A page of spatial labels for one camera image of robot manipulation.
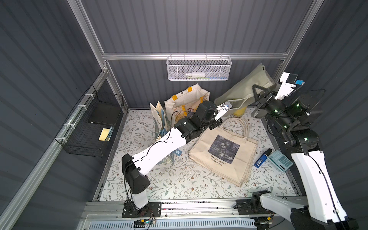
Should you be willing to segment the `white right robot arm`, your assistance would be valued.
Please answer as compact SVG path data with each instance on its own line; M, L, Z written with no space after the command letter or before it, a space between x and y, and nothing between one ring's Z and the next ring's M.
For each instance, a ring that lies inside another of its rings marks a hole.
M301 94L285 105L276 93L259 85L252 87L258 109L271 118L271 127L296 165L308 199L302 206L269 191L254 192L254 212L270 211L288 220L296 230L357 230L358 222L348 217L340 204L329 177L320 138L310 124L322 113L319 99L312 93Z

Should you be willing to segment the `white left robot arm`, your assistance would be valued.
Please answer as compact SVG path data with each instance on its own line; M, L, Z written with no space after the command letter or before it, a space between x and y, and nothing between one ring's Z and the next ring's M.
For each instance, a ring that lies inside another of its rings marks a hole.
M167 155L198 138L206 129L214 129L222 124L222 117L232 105L229 102L215 105L211 101L202 102L195 112L172 125L170 131L154 144L142 152L122 157L122 173L124 185L130 191L126 192L126 199L136 210L143 209L148 204L147 188L150 180L147 174Z

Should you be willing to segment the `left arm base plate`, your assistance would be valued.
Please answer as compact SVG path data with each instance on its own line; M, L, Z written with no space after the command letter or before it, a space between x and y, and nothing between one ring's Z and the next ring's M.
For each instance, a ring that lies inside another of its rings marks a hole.
M132 201L125 201L122 218L152 218L160 217L162 202L149 202L145 207L138 209Z

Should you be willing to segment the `cream tote blue print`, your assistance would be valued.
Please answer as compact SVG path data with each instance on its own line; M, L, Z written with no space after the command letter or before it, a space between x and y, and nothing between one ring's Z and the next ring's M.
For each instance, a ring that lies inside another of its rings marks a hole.
M155 121L155 141L157 142L168 133L170 124L168 122L165 110L159 101L157 102L156 106L150 104L150 109L152 117ZM171 163L171 165L174 165L175 155L180 156L182 152L182 147L175 149L167 157L161 160L159 164Z

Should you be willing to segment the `cream tote bag front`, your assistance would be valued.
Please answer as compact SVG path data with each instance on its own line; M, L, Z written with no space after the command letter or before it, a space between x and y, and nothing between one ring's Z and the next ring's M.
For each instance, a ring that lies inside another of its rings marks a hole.
M249 181L258 141L249 138L249 123L246 119L231 117L243 127L243 134L220 126L201 134L189 151L189 158L230 183L241 187Z

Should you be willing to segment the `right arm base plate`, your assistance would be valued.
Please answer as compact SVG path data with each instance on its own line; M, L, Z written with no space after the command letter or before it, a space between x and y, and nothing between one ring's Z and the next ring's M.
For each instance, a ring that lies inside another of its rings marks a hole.
M254 202L251 199L237 199L233 208L239 215L252 215L254 211Z

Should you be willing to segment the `olive green canvas bag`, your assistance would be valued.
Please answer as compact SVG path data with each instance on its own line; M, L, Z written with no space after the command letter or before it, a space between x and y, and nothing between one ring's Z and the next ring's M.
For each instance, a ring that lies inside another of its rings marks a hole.
M270 77L265 66L259 64L249 75L235 84L222 96L216 98L214 103L219 106L225 102L230 102L232 108L223 117L227 117L239 109L246 108L255 102L253 85L258 85L266 89L274 90L276 83Z

